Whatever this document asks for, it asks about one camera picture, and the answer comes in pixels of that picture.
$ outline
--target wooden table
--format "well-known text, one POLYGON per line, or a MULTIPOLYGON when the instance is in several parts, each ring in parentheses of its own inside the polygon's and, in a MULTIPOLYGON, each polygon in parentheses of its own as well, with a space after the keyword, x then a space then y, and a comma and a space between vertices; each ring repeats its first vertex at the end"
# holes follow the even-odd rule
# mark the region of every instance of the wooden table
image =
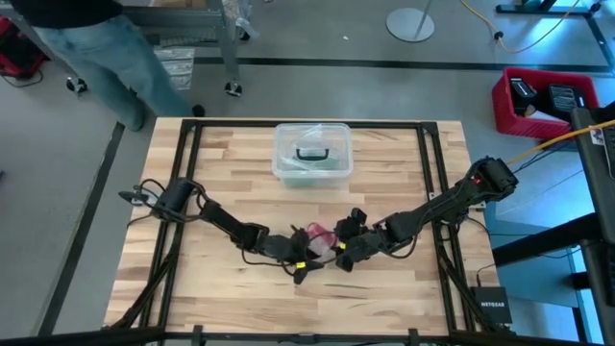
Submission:
MULTIPOLYGON (((158 120, 142 179, 168 183, 181 122, 158 120)), ((452 185, 470 166, 465 138, 460 122, 438 122, 438 128, 452 185)), ((415 130, 354 129, 355 170, 350 182, 338 189, 284 187, 271 172, 273 132, 210 127, 201 137, 194 179, 244 222, 264 224, 271 234, 290 235, 290 224, 305 227, 315 221, 332 229, 352 207, 362 208, 372 223, 427 201, 415 130)), ((428 149, 438 186, 430 140, 428 149)), ((147 211, 135 208, 133 218, 147 211)), ((192 203, 188 213, 196 211, 192 203)), ((477 212, 472 216, 483 221, 477 212)), ((159 221, 150 218, 128 230, 106 324, 118 319, 146 285, 158 228, 159 221)), ((477 270, 493 263, 489 238, 480 226, 465 222, 459 240, 472 285, 477 270)), ((248 255, 248 260, 267 259, 248 255)), ((483 285, 498 284, 493 267, 480 274, 483 285)), ((456 323, 463 329, 453 285, 452 292, 456 323)), ((155 297, 150 321, 158 320, 160 296, 155 297)), ((352 273, 331 263, 294 285, 280 268, 246 265, 226 235, 206 222, 186 224, 167 330, 191 332, 194 325, 214 333, 407 334, 408 328, 416 328, 421 335, 448 335, 431 226, 419 234, 408 259, 376 255, 352 273)))

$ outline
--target red plastic bin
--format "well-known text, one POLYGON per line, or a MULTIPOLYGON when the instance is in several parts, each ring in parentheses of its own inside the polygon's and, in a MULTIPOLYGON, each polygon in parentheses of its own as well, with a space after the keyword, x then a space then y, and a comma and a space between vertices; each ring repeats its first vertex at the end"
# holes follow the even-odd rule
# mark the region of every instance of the red plastic bin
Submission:
POLYGON ((528 119, 518 116, 512 106, 510 78, 522 78, 539 93, 548 92, 550 84, 577 87, 583 95, 585 107, 594 109, 599 106, 598 96, 591 78, 575 73, 539 71, 527 68, 507 67, 504 75, 493 86, 493 112, 496 128, 502 134, 551 139, 570 132, 570 124, 549 120, 528 119))

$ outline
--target concrete floor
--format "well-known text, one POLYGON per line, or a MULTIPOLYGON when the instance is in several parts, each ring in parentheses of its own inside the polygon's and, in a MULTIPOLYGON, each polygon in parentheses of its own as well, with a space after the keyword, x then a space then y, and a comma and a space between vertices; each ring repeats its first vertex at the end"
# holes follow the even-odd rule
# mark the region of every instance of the concrete floor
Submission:
MULTIPOLYGON (((496 18, 490 9, 500 1, 470 3, 496 18)), ((386 32, 388 12, 424 4, 254 0, 253 24, 262 36, 240 47, 240 56, 605 65, 598 43, 578 18, 566 20, 544 43, 519 56, 499 49, 494 53, 487 28, 456 1, 435 1, 430 13, 436 33, 426 42, 403 43, 386 32)), ((607 44, 615 42, 612 14, 607 7, 597 18, 607 44)), ((497 16, 511 46, 532 41, 553 24, 552 18, 497 16)), ((37 86, 14 89, 0 83, 0 169, 7 171, 0 182, 0 338, 35 332, 114 124, 92 95, 77 99, 66 91, 64 74, 52 63, 43 72, 45 80, 37 86)), ((473 160, 510 158, 534 145, 531 139, 495 131, 490 91, 501 72, 246 65, 241 77, 244 94, 231 98, 222 91, 223 66, 197 65, 186 97, 205 104, 208 116, 460 120, 473 160)), ((615 79, 592 77, 601 102, 611 102, 615 79)), ((122 138, 56 333, 100 328, 131 212, 116 193, 138 182, 152 128, 150 119, 143 131, 122 138)), ((519 177, 520 190, 497 206, 496 215, 551 227, 591 210, 582 174, 557 185, 578 165, 574 154, 557 153, 526 170, 519 177), (574 205, 544 203, 548 196, 571 194, 574 205)), ((570 270, 566 265, 561 263, 562 270, 570 270)), ((544 300, 551 304, 537 304, 522 293, 516 297, 521 299, 513 299, 513 329, 520 334, 576 338, 568 308, 544 300), (555 324, 545 315, 558 316, 555 324)))

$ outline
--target red object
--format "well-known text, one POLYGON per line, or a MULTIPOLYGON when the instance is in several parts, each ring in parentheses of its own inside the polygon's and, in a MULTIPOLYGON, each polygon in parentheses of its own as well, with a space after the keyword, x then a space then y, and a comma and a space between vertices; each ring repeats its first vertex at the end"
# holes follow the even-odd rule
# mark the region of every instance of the red object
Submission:
POLYGON ((46 59, 8 18, 0 16, 0 75, 30 79, 46 59))
POLYGON ((515 114, 512 105, 510 78, 521 78, 538 93, 548 92, 551 84, 576 87, 583 95, 586 107, 591 109, 599 106, 598 96, 591 78, 574 73, 559 73, 539 71, 526 68, 507 67, 504 75, 493 86, 493 112, 496 117, 498 132, 516 136, 528 136, 541 139, 551 139, 570 132, 570 124, 549 120, 528 119, 515 114))

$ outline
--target jeans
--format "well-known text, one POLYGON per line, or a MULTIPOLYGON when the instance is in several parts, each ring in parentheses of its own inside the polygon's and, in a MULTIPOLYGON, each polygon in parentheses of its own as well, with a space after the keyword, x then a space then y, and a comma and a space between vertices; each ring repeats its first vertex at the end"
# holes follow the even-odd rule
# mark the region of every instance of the jeans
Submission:
POLYGON ((156 115, 192 116, 152 47, 125 15, 84 28, 35 31, 130 130, 140 129, 146 110, 127 86, 156 115))

